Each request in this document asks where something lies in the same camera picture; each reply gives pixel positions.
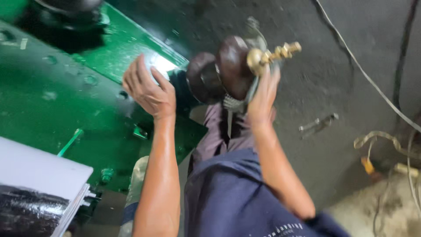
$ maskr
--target hand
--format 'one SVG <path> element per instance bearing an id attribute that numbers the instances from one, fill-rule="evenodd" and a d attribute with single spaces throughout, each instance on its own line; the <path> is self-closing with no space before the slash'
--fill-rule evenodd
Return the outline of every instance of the hand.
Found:
<path id="1" fill-rule="evenodd" d="M 247 108 L 248 121 L 252 129 L 261 124 L 272 124 L 276 113 L 273 102 L 275 101 L 280 79 L 281 72 L 279 67 L 275 66 L 271 75 L 269 65 L 266 65 L 265 73 L 259 79 L 257 91 Z"/>
<path id="2" fill-rule="evenodd" d="M 123 87 L 146 112 L 154 117 L 154 120 L 173 118 L 175 121 L 174 87 L 156 68 L 151 67 L 151 73 L 159 86 L 149 75 L 145 66 L 145 57 L 141 54 L 124 73 Z"/>

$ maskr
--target green metal machine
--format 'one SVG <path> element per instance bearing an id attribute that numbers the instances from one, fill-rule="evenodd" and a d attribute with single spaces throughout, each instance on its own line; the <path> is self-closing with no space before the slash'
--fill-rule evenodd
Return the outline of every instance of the green metal machine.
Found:
<path id="1" fill-rule="evenodd" d="M 122 75 L 140 53 L 165 74 L 188 61 L 107 3 L 92 26 L 103 31 L 100 44 L 57 46 L 65 35 L 35 37 L 21 23 L 28 4 L 3 0 L 0 8 L 0 136 L 91 166 L 91 185 L 126 192 L 135 162 L 150 152 L 153 119 L 123 91 Z M 177 117 L 178 163 L 205 133 Z"/>

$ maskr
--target brass terminal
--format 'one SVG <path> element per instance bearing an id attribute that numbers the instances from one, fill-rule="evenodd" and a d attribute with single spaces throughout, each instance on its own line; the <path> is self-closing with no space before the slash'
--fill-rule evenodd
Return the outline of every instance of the brass terminal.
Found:
<path id="1" fill-rule="evenodd" d="M 272 63 L 276 59 L 292 58 L 292 54 L 295 52 L 301 52 L 301 45 L 298 42 L 285 43 L 282 47 L 278 46 L 273 54 L 269 50 L 262 52 L 262 50 L 254 48 L 247 55 L 247 65 L 254 75 L 261 76 L 266 64 Z"/>

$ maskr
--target navy blue shirt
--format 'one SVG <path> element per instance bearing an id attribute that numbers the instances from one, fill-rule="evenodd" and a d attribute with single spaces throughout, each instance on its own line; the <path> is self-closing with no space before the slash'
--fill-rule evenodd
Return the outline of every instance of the navy blue shirt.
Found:
<path id="1" fill-rule="evenodd" d="M 263 183 L 258 157 L 244 149 L 199 163 L 185 188 L 186 237 L 349 236 L 324 213 L 302 221 Z"/>

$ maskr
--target forearm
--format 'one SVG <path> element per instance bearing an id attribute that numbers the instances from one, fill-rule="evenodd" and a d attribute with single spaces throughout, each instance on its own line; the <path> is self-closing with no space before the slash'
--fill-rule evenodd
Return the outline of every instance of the forearm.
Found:
<path id="1" fill-rule="evenodd" d="M 274 195 L 301 219 L 315 215 L 313 201 L 295 174 L 272 124 L 252 127 L 260 159 L 262 176 Z"/>
<path id="2" fill-rule="evenodd" d="M 155 121 L 152 150 L 133 225 L 133 236 L 177 236 L 180 183 L 174 148 L 175 118 Z"/>

